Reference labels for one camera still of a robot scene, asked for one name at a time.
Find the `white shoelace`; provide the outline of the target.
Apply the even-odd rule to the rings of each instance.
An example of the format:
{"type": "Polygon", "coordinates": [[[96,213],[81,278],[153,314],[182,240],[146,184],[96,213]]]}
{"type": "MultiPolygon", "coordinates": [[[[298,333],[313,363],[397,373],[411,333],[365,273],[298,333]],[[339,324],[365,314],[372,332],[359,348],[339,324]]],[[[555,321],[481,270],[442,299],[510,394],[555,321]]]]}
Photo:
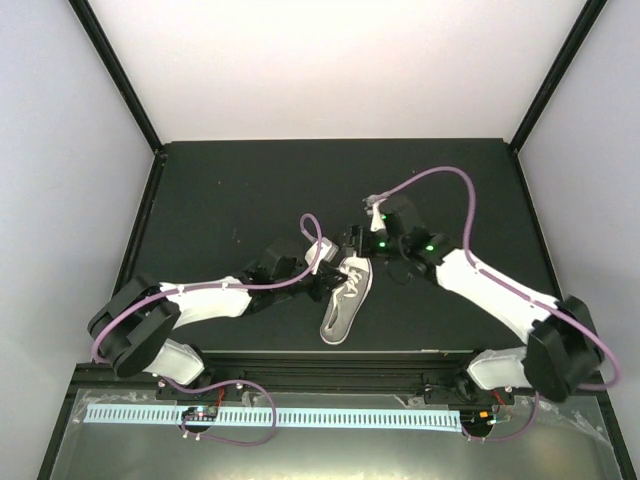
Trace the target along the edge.
{"type": "Polygon", "coordinates": [[[350,266],[341,267],[340,271],[346,275],[346,281],[333,292],[333,298],[337,301],[359,298],[366,286],[366,272],[350,266]]]}

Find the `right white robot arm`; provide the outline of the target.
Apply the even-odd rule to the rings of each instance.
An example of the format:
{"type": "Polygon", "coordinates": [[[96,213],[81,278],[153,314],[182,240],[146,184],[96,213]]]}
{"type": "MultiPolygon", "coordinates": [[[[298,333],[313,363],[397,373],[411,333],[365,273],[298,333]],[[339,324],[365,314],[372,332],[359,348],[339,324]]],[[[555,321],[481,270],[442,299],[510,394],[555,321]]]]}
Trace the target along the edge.
{"type": "Polygon", "coordinates": [[[461,400],[476,403],[490,390],[515,387],[563,402],[601,366],[604,351],[579,298],[556,299],[486,265],[448,236],[430,232],[403,195],[373,198],[367,213],[369,225],[351,226],[339,238],[348,254],[404,262],[413,275],[465,298],[521,341],[518,348],[474,357],[454,379],[461,400]]]}

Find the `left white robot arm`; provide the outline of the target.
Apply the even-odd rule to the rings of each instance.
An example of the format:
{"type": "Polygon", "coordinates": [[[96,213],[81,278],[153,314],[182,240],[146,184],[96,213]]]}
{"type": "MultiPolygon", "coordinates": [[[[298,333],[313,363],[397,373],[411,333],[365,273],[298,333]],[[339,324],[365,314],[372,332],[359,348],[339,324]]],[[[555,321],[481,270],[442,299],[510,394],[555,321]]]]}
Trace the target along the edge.
{"type": "Polygon", "coordinates": [[[172,284],[138,275],[89,321],[93,359],[110,365],[121,378],[139,373],[168,377],[191,398],[205,398],[215,376],[198,348],[171,340],[172,332],[256,314],[299,294],[319,301],[349,282],[336,254],[336,245],[326,238],[308,250],[279,239],[260,259],[219,280],[172,284]]]}

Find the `grey canvas sneaker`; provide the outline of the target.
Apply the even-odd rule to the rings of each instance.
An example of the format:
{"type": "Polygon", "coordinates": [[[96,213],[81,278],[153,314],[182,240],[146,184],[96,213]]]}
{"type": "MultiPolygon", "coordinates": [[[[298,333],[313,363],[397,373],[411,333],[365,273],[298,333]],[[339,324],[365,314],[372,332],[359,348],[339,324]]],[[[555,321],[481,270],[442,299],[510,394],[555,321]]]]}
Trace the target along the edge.
{"type": "Polygon", "coordinates": [[[344,299],[337,301],[333,298],[333,292],[343,283],[333,289],[329,303],[325,311],[322,324],[320,326],[320,337],[329,345],[339,345],[343,343],[353,325],[353,322],[364,304],[373,282],[373,267],[369,258],[346,257],[340,265],[341,267],[357,267],[366,272],[366,286],[363,294],[357,299],[344,299]]]}

